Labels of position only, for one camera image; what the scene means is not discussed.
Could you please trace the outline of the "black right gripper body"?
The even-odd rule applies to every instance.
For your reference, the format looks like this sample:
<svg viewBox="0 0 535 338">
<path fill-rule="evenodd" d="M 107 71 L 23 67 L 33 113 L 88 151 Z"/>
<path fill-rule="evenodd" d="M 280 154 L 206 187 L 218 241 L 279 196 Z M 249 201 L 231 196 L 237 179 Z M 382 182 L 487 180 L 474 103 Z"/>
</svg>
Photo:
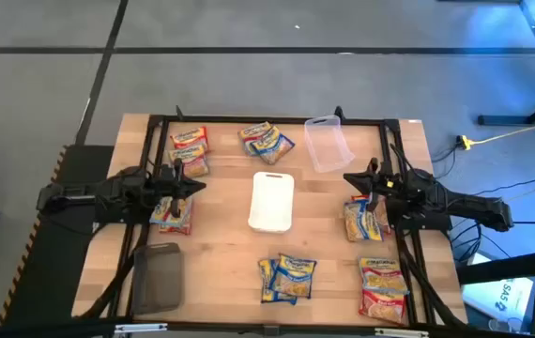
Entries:
<svg viewBox="0 0 535 338">
<path fill-rule="evenodd" d="M 375 211 L 381 197 L 396 198 L 400 196 L 403 188 L 403 176 L 393 172 L 392 164 L 389 161 L 379 162 L 377 158 L 371 158 L 367 169 L 371 175 L 370 189 L 372 195 L 372 201 L 368 209 Z"/>
</svg>

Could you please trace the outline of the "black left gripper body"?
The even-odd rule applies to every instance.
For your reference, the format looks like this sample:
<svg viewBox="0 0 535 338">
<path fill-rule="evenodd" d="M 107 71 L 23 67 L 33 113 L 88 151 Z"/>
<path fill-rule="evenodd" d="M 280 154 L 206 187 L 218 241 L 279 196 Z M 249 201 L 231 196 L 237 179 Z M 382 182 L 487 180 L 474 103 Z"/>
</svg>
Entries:
<svg viewBox="0 0 535 338">
<path fill-rule="evenodd" d="M 176 158 L 171 165 L 163 164 L 156 178 L 160 195 L 172 198 L 168 211 L 174 218 L 180 217 L 180 202 L 184 200 L 180 191 L 183 174 L 184 164 L 180 158 Z"/>
</svg>

